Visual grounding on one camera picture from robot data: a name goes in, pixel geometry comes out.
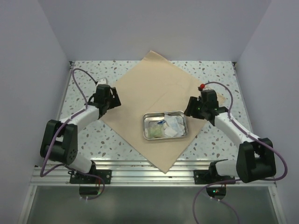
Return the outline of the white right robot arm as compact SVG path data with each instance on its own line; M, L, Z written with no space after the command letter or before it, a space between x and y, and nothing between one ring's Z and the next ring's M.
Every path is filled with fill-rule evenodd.
M268 138L251 134L231 115L228 108L219 106L214 90L204 90L199 97L190 97L185 116L204 119L221 130L238 149L237 159L211 162L208 171L194 171L196 183L231 182L238 177L244 183L265 179L276 174L275 156Z

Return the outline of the green yellow packet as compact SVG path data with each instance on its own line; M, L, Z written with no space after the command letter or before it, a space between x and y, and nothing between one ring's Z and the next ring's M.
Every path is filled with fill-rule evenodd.
M162 138L164 137L164 129L159 125L152 126L148 128L147 134L149 139Z

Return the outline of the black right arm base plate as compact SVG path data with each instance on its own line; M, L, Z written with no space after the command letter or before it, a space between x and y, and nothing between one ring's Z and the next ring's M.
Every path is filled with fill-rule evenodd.
M195 184L211 184L221 181L234 180L234 177L220 176L218 174L211 174L208 170L194 170L193 171L194 183Z

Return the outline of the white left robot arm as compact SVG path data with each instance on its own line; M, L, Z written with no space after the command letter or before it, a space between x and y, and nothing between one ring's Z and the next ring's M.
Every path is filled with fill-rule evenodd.
M97 171L92 168L93 162L78 154L78 133L118 106L121 102L116 88L99 84L96 92L85 99L81 110L65 119L48 121L40 149L44 158L40 176L46 176L59 166L67 166L81 173L80 177L86 183L94 182Z

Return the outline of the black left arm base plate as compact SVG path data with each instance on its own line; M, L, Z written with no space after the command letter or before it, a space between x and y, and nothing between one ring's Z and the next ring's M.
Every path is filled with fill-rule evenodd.
M68 174L70 175L71 184L110 184L112 178L112 170L97 169L95 165L92 165L89 173L80 173L71 169Z

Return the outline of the stainless steel tray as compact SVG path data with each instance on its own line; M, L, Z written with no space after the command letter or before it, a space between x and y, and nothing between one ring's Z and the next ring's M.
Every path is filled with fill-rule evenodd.
M169 116L180 116L183 118L184 120L184 126L185 126L185 136L182 137L162 137L162 138L154 138L154 139L149 139L148 138L148 134L147 134L147 130L149 127L152 126L157 126L157 122L160 120L164 119L165 115L169 115ZM186 116L184 115L184 113L182 111L171 111L171 112L151 112L151 113L146 113L143 116L143 135L145 137L145 139L147 140L164 140L164 139L175 139L175 138L184 138L188 135L188 125L187 125L187 120L186 120Z

